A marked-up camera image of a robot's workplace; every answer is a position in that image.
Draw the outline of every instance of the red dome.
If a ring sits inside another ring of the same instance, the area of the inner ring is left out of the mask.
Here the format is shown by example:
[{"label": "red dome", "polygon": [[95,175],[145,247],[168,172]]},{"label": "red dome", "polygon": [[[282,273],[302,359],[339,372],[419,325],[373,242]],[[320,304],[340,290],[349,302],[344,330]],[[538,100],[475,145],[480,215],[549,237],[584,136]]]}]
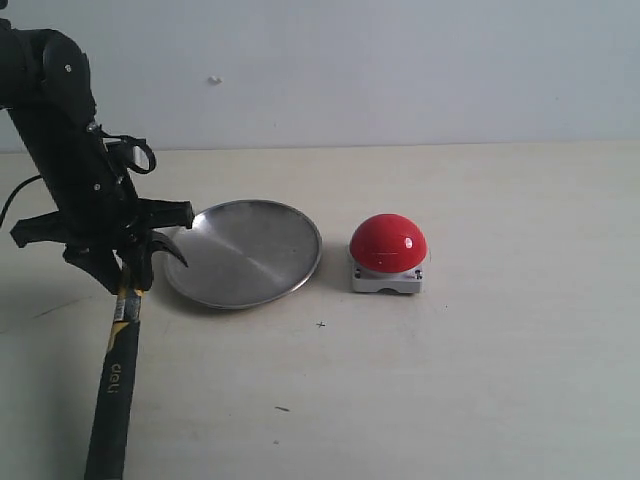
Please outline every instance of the red dome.
[{"label": "red dome", "polygon": [[351,238],[349,250],[364,268],[400,273],[420,265],[427,256],[424,235],[408,218],[391,213],[365,220]]}]

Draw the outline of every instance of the metal plate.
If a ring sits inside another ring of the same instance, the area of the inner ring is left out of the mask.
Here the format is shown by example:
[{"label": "metal plate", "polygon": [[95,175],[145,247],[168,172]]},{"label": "metal plate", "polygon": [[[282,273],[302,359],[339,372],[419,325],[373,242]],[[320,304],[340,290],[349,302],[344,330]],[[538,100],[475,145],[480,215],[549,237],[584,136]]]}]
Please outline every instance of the metal plate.
[{"label": "metal plate", "polygon": [[209,208],[174,241],[189,268],[169,257],[169,283],[186,297],[225,309],[253,307],[296,290],[313,274],[322,251],[309,218],[266,200]]}]

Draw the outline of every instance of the plate rim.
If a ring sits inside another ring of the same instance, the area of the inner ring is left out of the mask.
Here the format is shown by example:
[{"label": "plate rim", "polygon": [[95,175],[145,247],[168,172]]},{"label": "plate rim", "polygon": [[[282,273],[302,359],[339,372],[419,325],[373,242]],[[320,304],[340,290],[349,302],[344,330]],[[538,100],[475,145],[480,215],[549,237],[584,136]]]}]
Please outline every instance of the plate rim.
[{"label": "plate rim", "polygon": [[[304,214],[303,212],[301,212],[300,210],[298,210],[295,207],[292,207],[291,205],[287,205],[286,203],[282,203],[282,202],[278,202],[275,200],[264,200],[264,199],[259,199],[259,198],[252,198],[252,199],[239,199],[239,200],[231,200],[228,202],[223,202],[217,205],[213,205],[211,207],[205,208],[203,210],[200,210],[195,216],[194,216],[194,221],[195,219],[202,214],[205,214],[207,212],[210,212],[212,210],[218,210],[220,208],[229,206],[229,205],[236,205],[239,203],[263,203],[263,204],[271,204],[271,205],[276,205],[278,207],[283,207],[289,211],[292,211],[294,213],[296,213],[297,215],[299,215],[300,217],[302,217],[302,219],[311,226],[311,229],[313,230],[313,233],[315,235],[316,241],[318,243],[318,251],[316,252],[316,256],[314,259],[314,262],[312,264],[312,266],[309,268],[309,271],[305,274],[305,276],[298,282],[296,283],[293,287],[291,287],[290,289],[274,296],[274,297],[270,297],[266,300],[261,300],[259,302],[253,302],[253,303],[247,303],[247,304],[241,304],[241,305],[223,305],[223,304],[217,304],[217,303],[213,303],[213,302],[207,302],[201,299],[197,299],[194,298],[192,295],[189,295],[187,293],[185,293],[185,291],[179,286],[179,282],[177,282],[174,278],[173,275],[170,272],[169,269],[169,263],[170,263],[170,259],[167,258],[164,262],[164,274],[165,277],[167,278],[169,284],[171,285],[172,288],[174,288],[180,295],[188,298],[189,300],[192,300],[196,303],[199,303],[200,305],[205,305],[207,307],[210,308],[215,308],[218,310],[244,310],[247,308],[252,308],[252,307],[257,307],[260,305],[264,305],[266,303],[270,303],[273,302],[275,300],[278,300],[286,295],[289,295],[290,293],[295,292],[296,290],[298,290],[300,287],[302,287],[305,283],[307,283],[307,281],[311,278],[311,276],[315,273],[315,271],[318,268],[318,265],[320,264],[320,260],[322,258],[322,235],[320,235],[320,230],[318,230],[317,225],[311,220],[311,218],[309,218],[306,214]],[[178,237],[181,234],[186,234],[189,232],[190,229],[187,229],[185,227],[180,227],[176,232],[174,232],[174,234],[171,236],[172,239],[176,239],[176,237]]]}]

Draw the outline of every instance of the table surface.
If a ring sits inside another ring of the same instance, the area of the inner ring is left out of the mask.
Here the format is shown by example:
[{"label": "table surface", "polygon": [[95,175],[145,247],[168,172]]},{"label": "table surface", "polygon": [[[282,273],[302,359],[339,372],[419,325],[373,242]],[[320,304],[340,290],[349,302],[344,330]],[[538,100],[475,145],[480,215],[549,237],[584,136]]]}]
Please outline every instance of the table surface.
[{"label": "table surface", "polygon": [[[639,157],[639,142],[160,152],[141,196],[284,202],[324,257],[292,295],[220,313],[175,294],[157,256],[127,478],[638,478]],[[35,172],[0,165],[2,199]],[[52,208],[30,185],[0,235],[14,480],[82,477],[114,307],[61,245],[12,243]],[[346,245],[380,212],[423,228],[424,294],[350,293]]]}]

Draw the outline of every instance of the wire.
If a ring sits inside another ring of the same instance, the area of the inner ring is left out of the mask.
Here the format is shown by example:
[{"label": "wire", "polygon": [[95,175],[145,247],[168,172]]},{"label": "wire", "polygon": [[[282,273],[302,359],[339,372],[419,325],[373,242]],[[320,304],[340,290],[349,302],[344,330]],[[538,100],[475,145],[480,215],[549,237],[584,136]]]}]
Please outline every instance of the wire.
[{"label": "wire", "polygon": [[16,188],[13,189],[13,192],[11,192],[11,195],[9,195],[9,198],[7,198],[7,201],[5,202],[4,207],[2,207],[2,213],[0,213],[0,228],[2,228],[2,224],[4,223],[4,217],[7,216],[7,212],[9,211],[9,207],[11,206],[11,202],[13,202],[13,199],[16,198],[16,195],[18,194],[18,192],[22,190],[24,187],[26,187],[27,185],[29,185],[30,183],[33,183],[36,180],[40,180],[41,178],[42,178],[42,175],[36,175],[35,177],[28,178],[27,180],[25,180],[24,182],[22,182],[20,185],[18,185]]}]

